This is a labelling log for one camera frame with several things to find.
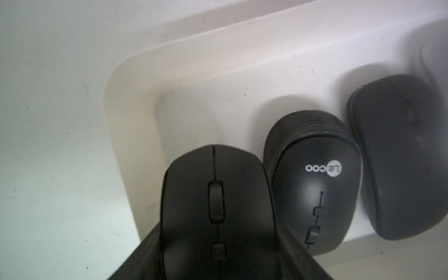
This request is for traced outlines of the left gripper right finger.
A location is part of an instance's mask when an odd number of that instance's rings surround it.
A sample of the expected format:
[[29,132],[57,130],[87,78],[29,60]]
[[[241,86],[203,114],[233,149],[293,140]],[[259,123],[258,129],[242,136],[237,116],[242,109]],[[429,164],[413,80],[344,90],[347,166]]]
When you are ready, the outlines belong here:
[[278,271],[276,280],[332,280],[318,262],[281,223],[276,223]]

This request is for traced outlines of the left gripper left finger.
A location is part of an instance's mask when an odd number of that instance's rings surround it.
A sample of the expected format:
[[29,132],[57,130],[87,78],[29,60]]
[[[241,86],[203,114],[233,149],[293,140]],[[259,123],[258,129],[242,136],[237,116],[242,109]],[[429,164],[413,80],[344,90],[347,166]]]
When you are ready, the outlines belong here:
[[157,224],[109,280],[162,280],[160,224]]

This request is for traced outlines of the small black Lecoo mouse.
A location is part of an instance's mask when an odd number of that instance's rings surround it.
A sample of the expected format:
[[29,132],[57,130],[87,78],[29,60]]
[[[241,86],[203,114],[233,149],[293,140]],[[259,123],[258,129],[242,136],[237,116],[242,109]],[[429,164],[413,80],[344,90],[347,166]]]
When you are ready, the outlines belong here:
[[206,145],[164,176],[161,256],[167,280],[273,280],[277,238],[270,187],[259,158]]

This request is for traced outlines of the black Lecoo scroll mouse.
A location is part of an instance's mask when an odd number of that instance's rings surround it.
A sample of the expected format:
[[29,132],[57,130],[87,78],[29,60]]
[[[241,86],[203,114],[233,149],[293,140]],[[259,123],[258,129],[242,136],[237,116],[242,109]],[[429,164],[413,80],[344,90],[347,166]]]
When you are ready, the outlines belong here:
[[336,116],[302,110],[278,120],[263,163],[277,221],[313,256],[335,250],[354,217],[363,162],[358,144]]

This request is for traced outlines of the black slim mouse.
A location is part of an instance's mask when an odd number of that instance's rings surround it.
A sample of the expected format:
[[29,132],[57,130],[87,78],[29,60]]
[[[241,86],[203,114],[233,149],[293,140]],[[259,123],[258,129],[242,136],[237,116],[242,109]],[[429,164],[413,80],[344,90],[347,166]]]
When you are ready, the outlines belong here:
[[362,151],[362,196],[374,231],[386,240],[423,233],[448,214],[448,107],[413,75],[357,89],[347,103]]

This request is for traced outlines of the white plastic storage box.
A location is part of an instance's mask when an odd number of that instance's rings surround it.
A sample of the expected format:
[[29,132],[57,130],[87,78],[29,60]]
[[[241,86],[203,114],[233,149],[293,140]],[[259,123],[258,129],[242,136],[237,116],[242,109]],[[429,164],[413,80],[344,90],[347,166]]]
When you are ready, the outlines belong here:
[[207,144],[262,156],[288,113],[343,118],[360,86],[414,72],[418,43],[447,24],[446,1],[312,1],[126,59],[104,108],[138,237],[159,221],[176,158]]

